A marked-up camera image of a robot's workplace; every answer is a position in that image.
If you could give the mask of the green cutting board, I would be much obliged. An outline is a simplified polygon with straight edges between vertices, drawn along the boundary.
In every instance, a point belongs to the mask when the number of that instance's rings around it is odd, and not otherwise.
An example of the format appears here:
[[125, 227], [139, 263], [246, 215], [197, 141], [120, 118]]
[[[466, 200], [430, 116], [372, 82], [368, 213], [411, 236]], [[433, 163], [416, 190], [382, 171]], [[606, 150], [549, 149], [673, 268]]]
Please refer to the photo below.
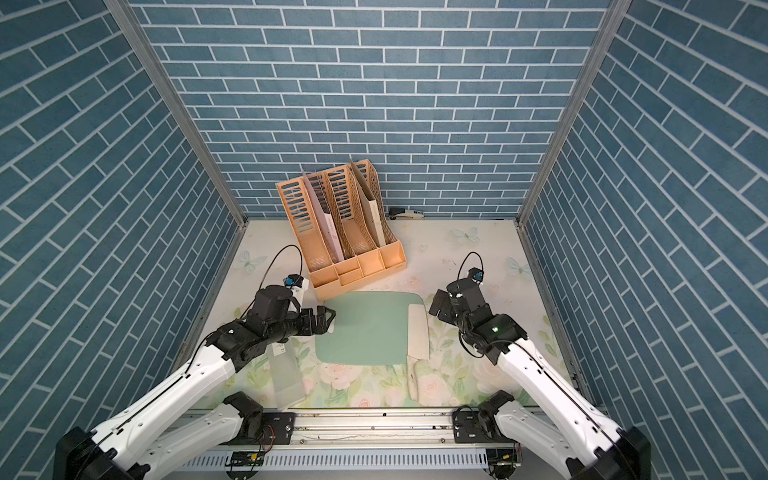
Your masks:
[[336, 311], [333, 328], [315, 338], [319, 361], [348, 366], [394, 366], [406, 362], [408, 305], [423, 304], [414, 294], [353, 291], [327, 300]]

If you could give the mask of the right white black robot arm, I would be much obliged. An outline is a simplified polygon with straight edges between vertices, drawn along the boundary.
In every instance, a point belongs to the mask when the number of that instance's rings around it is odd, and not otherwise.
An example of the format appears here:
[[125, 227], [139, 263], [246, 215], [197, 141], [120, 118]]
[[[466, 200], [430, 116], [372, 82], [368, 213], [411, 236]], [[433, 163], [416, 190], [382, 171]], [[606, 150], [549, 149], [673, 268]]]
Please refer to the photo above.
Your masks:
[[522, 444], [566, 479], [650, 478], [652, 447], [643, 432], [622, 428], [583, 397], [512, 317], [492, 312], [479, 281], [465, 277], [437, 291], [429, 313], [456, 326], [461, 340], [512, 377], [547, 416], [540, 420], [499, 390], [475, 416], [488, 437]]

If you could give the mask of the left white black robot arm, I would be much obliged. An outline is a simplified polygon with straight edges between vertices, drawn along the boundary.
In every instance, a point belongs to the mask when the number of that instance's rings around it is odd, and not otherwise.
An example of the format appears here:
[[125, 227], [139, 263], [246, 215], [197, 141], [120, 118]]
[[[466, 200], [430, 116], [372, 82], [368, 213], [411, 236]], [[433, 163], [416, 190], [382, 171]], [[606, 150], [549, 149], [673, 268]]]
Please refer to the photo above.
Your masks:
[[55, 448], [54, 478], [161, 479], [217, 445], [271, 441], [263, 407], [243, 392], [180, 428], [172, 425], [270, 345], [328, 331], [335, 310], [303, 307], [306, 287], [296, 280], [259, 289], [244, 316], [208, 334], [185, 365], [125, 410], [89, 431], [65, 434]]

